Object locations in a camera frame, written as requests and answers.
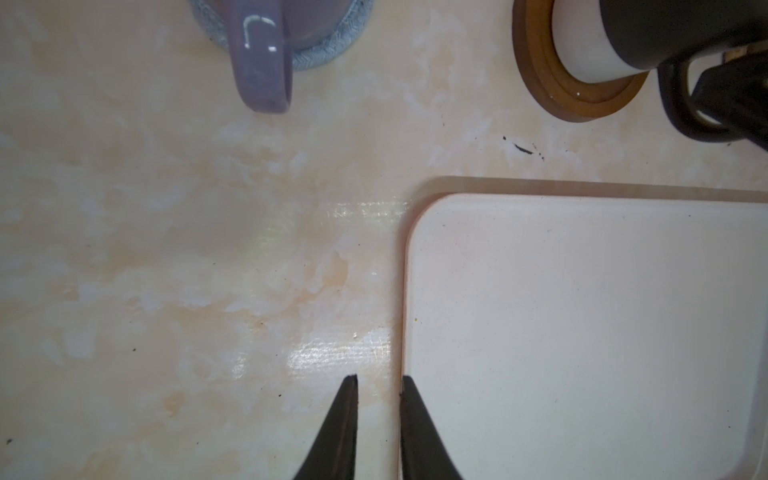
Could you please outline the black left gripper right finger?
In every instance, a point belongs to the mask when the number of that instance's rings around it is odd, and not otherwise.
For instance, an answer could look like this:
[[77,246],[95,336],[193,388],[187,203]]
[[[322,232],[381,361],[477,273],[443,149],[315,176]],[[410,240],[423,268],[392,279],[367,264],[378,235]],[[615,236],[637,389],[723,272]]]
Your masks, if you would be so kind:
[[402,379],[400,450],[405,480],[462,479],[410,376]]

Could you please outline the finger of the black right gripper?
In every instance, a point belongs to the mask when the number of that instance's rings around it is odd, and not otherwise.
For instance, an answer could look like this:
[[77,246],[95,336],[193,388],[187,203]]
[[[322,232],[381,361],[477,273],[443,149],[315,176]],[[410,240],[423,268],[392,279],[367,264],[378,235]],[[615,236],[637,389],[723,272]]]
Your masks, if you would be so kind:
[[767,148],[767,53],[750,54],[705,70],[690,95],[704,140],[746,139]]

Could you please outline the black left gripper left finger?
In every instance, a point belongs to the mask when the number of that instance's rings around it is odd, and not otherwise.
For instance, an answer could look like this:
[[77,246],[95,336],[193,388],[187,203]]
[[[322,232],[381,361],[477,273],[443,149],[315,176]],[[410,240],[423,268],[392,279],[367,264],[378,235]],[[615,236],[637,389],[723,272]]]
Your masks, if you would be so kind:
[[295,480],[352,480],[358,432],[358,379],[346,376]]

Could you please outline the black mug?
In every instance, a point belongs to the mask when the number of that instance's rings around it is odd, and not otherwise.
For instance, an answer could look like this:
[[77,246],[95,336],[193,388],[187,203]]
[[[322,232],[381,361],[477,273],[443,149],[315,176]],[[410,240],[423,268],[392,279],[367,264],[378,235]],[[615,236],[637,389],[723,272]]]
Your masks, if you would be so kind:
[[585,83],[655,71],[664,111],[684,136],[710,119],[694,111],[690,63],[767,39],[764,1],[556,1],[552,12],[556,53]]

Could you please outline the round brown wooden coaster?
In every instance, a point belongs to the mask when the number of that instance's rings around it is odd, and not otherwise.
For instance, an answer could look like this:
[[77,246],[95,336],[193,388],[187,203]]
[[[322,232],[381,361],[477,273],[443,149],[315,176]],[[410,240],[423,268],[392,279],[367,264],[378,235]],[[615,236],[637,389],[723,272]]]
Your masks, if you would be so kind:
[[521,77],[537,103],[569,122],[588,122],[616,113],[640,91],[648,74],[601,83],[573,77],[561,63],[552,34],[553,0],[516,0],[512,44]]

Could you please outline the round grey coaster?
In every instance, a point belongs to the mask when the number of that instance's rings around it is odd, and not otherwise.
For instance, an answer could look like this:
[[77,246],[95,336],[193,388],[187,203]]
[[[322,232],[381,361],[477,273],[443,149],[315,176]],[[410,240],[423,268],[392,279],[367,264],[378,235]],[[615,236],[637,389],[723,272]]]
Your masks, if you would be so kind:
[[[189,1],[191,12],[210,40],[224,51],[228,50],[227,32],[222,16],[213,1]],[[309,70],[333,61],[342,55],[362,34],[373,12],[374,0],[353,1],[347,13],[327,37],[313,46],[295,50],[293,69]]]

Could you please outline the lavender mug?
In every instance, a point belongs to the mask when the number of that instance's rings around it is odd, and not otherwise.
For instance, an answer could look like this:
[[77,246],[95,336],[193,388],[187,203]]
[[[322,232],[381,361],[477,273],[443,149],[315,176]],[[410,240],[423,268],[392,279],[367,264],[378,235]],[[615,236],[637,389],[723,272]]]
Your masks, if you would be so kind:
[[213,1],[227,32],[238,93],[251,110],[280,114],[291,104],[293,53],[339,25],[353,1]]

